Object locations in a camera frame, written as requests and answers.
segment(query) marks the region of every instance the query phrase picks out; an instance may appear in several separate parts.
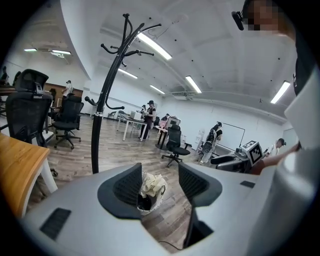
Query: white wall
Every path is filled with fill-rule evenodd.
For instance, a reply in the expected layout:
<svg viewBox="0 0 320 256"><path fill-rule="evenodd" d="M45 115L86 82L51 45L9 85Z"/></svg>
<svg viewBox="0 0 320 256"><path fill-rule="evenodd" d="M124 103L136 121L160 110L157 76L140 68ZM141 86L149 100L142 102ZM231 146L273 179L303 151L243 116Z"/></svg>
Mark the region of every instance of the white wall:
<svg viewBox="0 0 320 256"><path fill-rule="evenodd" d="M25 70L25 66L27 65L30 59L30 55L28 52L21 50L16 50L12 48L8 55L6 56L2 66L1 66L1 75L2 75L2 68L6 66L6 72L9 75L9 84L12 86L15 75L18 71Z"/></svg>
<svg viewBox="0 0 320 256"><path fill-rule="evenodd" d="M98 68L93 75L91 83L86 83L86 89L83 91L82 96L82 101L84 102L82 112L91 113L92 106L85 101L85 96L94 101L99 99L108 71L108 69ZM150 100L153 100L157 104L156 111L159 113L162 106L162 97L156 91L153 91L151 87L142 86L139 79L127 77L118 72L108 98L110 107L124 106L125 109L123 111L129 114L131 111L141 110L142 105L148 106L147 103ZM107 116L112 111L114 110L106 107L104 116Z"/></svg>
<svg viewBox="0 0 320 256"><path fill-rule="evenodd" d="M245 129L242 144L250 140L258 141L262 150L275 143L283 134L281 124L275 123L271 118L204 102L166 98L162 102L159 116L162 117L166 113L177 115L181 119L181 132L186 136L186 141L191 144L200 129L205 129L206 137L217 122Z"/></svg>
<svg viewBox="0 0 320 256"><path fill-rule="evenodd" d="M59 86L66 86L66 82L71 80L72 86L83 90L88 78L75 61L67 65L65 60L49 53L34 52L32 58L26 64L25 69L37 70L49 76L47 83Z"/></svg>

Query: wooden floor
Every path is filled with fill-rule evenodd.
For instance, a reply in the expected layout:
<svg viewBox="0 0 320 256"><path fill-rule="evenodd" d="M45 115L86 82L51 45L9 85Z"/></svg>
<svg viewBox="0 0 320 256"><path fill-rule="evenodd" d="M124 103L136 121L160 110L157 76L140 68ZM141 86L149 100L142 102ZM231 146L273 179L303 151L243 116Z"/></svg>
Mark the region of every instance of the wooden floor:
<svg viewBox="0 0 320 256"><path fill-rule="evenodd" d="M158 142L158 130L152 130L150 138L141 142L138 139L140 130L128 128L125 141L122 141L125 124L121 123L117 131L117 121L104 119L100 131L99 144L99 169L108 170L128 164L142 163L142 171L153 175L161 174L168 184L164 193L164 199L158 209L142 218L143 226L157 241L167 241L178 248L183 247L183 241L187 234L191 205L179 185L178 164L172 162L167 168L169 159L161 159L165 151L155 147ZM74 131L81 137L81 142L73 139L74 149L71 150L69 142L63 142L57 149L53 146L56 142L52 138L48 142L50 155L48 162L50 168L55 168L58 177L55 182L61 188L68 182L92 174L91 168L91 134L93 120L85 115L81 117L80 130ZM180 156L184 162L195 162L198 155L194 150L191 154ZM46 186L39 178L43 190ZM40 192L35 186L28 204L28 209L41 201ZM169 252L177 252L175 248L166 243L161 243Z"/></svg>

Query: white ceiling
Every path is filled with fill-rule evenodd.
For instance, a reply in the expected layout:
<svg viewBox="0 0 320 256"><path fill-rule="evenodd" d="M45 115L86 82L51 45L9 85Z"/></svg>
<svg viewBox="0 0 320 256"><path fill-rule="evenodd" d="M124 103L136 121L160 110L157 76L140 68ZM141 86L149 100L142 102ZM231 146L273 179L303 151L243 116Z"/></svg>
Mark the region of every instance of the white ceiling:
<svg viewBox="0 0 320 256"><path fill-rule="evenodd" d="M270 101L284 80L292 82L297 57L294 42L284 36L238 30L231 12L240 11L243 2L105 0L108 12L96 47L101 43L107 47L120 45L125 13L130 14L133 29L140 23L145 27L162 23L146 35L166 49L172 59L166 61L155 52L155 56L133 55L124 60L127 68L122 69L136 75L141 84L153 84L166 95L193 95L195 90L185 79L190 75L203 92L193 95L195 100L242 105L283 117L295 97L292 86L277 104ZM29 46L68 50L50 8L44 7L33 17L28 31ZM135 49L152 52L137 39L130 47ZM100 48L97 64L110 67L114 57Z"/></svg>

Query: computer monitor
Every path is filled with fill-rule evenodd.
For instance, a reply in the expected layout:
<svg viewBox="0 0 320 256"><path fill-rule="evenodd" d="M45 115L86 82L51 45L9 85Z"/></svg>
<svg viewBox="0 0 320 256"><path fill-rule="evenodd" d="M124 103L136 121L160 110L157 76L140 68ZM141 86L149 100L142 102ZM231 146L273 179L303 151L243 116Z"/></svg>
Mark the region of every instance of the computer monitor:
<svg viewBox="0 0 320 256"><path fill-rule="evenodd" d="M174 117L169 117L168 122L166 122L166 128L171 127L173 125L180 125L180 120Z"/></svg>

